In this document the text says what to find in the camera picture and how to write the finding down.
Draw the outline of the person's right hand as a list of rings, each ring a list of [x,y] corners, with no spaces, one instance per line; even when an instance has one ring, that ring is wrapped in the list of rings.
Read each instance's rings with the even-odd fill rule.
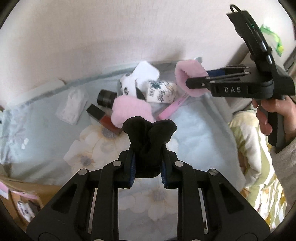
[[[285,141],[290,143],[295,138],[295,103],[286,96],[284,100],[263,99],[260,101],[261,107],[270,113],[278,113],[283,116],[283,127],[285,132]],[[270,135],[273,131],[266,115],[257,109],[256,116],[259,120],[261,132]]]

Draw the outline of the right fleece sleeve forearm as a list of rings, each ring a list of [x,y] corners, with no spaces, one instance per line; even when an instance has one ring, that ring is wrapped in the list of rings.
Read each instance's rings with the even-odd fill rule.
[[[272,147],[270,155],[275,174],[285,194],[287,202],[286,212],[289,212],[295,202],[295,139],[278,153],[276,153],[275,148]]]

